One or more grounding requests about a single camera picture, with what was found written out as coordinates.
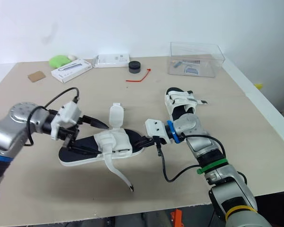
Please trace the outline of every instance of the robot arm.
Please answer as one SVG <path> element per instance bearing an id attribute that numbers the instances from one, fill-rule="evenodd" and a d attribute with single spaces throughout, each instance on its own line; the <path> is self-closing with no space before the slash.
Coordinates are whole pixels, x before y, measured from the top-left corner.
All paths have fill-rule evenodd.
<path id="1" fill-rule="evenodd" d="M 57 97 L 71 89 L 77 88 L 69 88 Z M 74 144 L 80 124 L 88 123 L 97 128 L 108 129 L 106 124 L 95 118 L 85 115 L 80 117 L 81 111 L 77 106 L 78 98 L 76 96 L 59 111 L 46 110 L 43 106 L 27 102 L 16 104 L 9 110 L 8 115 L 0 121 L 0 182 L 5 170 L 19 151 L 24 146 L 33 145 L 31 134 L 34 132 L 49 134 L 53 140 L 64 140 L 63 147 L 73 152 L 100 153 L 98 150 L 77 147 Z"/>
<path id="2" fill-rule="evenodd" d="M 166 92 L 165 104 L 171 119 L 166 126 L 152 119 L 145 123 L 153 144 L 156 143 L 160 151 L 160 143 L 186 141 L 201 167 L 197 170 L 198 174 L 204 174 L 207 182 L 214 185 L 209 191 L 209 197 L 217 216 L 226 220 L 227 227 L 270 227 L 257 213 L 257 203 L 252 192 L 220 152 L 217 139 L 202 128 L 195 107 L 206 102 L 196 100 L 191 91 L 184 92 L 173 87 Z M 151 145 L 150 139 L 144 138 L 144 142 L 147 146 Z"/>

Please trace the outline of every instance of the white plastic bracket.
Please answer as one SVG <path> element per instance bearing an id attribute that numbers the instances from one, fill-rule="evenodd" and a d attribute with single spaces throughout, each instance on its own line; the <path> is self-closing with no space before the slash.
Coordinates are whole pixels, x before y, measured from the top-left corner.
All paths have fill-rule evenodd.
<path id="1" fill-rule="evenodd" d="M 102 151 L 103 159 L 108 169 L 119 176 L 133 192 L 132 183 L 113 165 L 113 158 L 129 157 L 133 148 L 125 130 L 120 128 L 123 124 L 124 109 L 120 103 L 114 103 L 109 112 L 110 130 L 102 131 L 94 135 L 98 149 Z"/>
<path id="2" fill-rule="evenodd" d="M 195 113 L 197 104 L 203 105 L 207 104 L 207 102 L 195 99 L 194 95 L 187 91 L 169 91 L 169 93 L 165 95 L 165 105 L 171 120 L 173 120 L 172 113 L 175 107 L 183 105 L 185 111 L 188 111 L 189 108 L 193 108 L 193 113 Z"/>
<path id="3" fill-rule="evenodd" d="M 58 140 L 58 131 L 60 127 L 67 129 L 76 125 L 80 115 L 81 110 L 73 101 L 70 101 L 69 103 L 62 106 L 51 122 L 52 139 Z"/>
<path id="4" fill-rule="evenodd" d="M 166 133 L 165 125 L 162 121 L 147 119 L 145 122 L 145 127 L 147 131 L 147 135 L 150 137 L 159 136 L 164 139 L 167 143 L 172 143 L 169 139 L 169 136 Z"/>

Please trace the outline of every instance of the black round object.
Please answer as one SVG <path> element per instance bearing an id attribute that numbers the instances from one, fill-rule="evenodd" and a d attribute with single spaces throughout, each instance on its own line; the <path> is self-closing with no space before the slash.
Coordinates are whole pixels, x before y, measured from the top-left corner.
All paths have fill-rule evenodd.
<path id="1" fill-rule="evenodd" d="M 141 64 L 138 61 L 131 61 L 128 63 L 128 70 L 131 73 L 138 73 L 141 70 Z"/>

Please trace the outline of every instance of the white box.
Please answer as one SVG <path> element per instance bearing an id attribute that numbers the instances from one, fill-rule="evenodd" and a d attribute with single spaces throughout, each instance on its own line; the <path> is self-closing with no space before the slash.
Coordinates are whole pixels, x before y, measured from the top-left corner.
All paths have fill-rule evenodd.
<path id="1" fill-rule="evenodd" d="M 129 55 L 122 54 L 99 54 L 93 61 L 95 68 L 128 67 Z"/>
<path id="2" fill-rule="evenodd" d="M 52 76 L 60 82 L 66 83 L 92 68 L 93 66 L 89 62 L 84 59 L 77 59 L 53 70 Z"/>

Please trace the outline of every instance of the blue ring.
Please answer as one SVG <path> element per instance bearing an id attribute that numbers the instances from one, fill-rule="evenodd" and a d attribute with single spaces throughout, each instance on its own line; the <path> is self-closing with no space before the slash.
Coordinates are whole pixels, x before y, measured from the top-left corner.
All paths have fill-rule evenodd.
<path id="1" fill-rule="evenodd" d="M 11 158 L 11 157 L 5 157 L 5 156 L 0 155 L 0 161 L 1 162 L 11 162 L 12 160 L 13 160 L 13 158 Z"/>
<path id="2" fill-rule="evenodd" d="M 175 142 L 180 143 L 179 138 L 175 132 L 173 123 L 171 121 L 167 121 L 167 124 L 169 125 L 169 129 L 171 131 L 172 136 L 174 137 Z"/>

